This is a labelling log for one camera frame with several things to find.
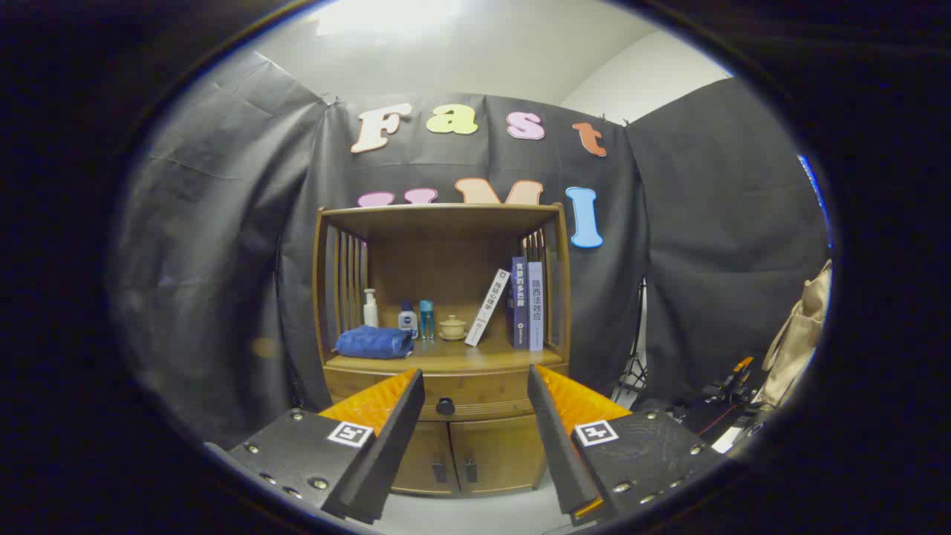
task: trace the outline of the blue bottle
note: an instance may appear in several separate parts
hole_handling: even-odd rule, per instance
[[[433,319],[431,299],[423,299],[419,302],[419,335],[423,340],[436,339],[436,320]]]

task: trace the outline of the blue letter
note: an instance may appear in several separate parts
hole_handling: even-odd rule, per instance
[[[597,221],[594,220],[594,199],[597,194],[593,189],[571,187],[565,194],[574,205],[574,236],[572,245],[577,248],[599,248],[604,239],[597,233]]]

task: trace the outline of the dark blue book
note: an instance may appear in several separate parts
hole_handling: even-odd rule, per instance
[[[512,347],[529,348],[528,267],[524,256],[512,257]]]

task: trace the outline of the black backdrop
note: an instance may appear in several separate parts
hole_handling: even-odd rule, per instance
[[[404,102],[413,111],[386,146],[350,151],[358,115]],[[478,130],[429,131],[443,104],[472,107]],[[512,111],[541,117],[544,139],[513,138]],[[606,157],[582,147],[579,122],[601,132]],[[156,132],[116,241],[117,319],[144,385],[223,446],[291,404],[329,406],[311,303],[314,225],[319,207],[355,207],[367,192],[402,203],[404,191],[426,187],[439,202],[462,202],[456,180],[481,177],[505,199],[516,181],[534,180],[542,204],[565,205],[571,233],[565,189],[593,189],[604,244],[569,247],[570,375],[605,395],[630,353],[649,242],[647,395],[665,400],[761,356],[825,258],[822,213],[795,148],[735,80],[625,129],[461,93],[327,104],[249,53],[196,83]],[[263,352],[261,339],[273,341]]]
[[[627,130],[650,221],[639,399],[688,401],[747,357],[759,368],[803,282],[829,258],[828,231],[795,144],[738,80]]]

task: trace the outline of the door handle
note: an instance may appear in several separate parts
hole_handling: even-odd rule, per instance
[[[446,483],[446,465],[441,461],[433,463],[433,477],[436,478],[436,483]]]
[[[466,479],[469,480],[469,483],[478,483],[478,465],[476,461],[466,459],[463,466],[466,468]]]

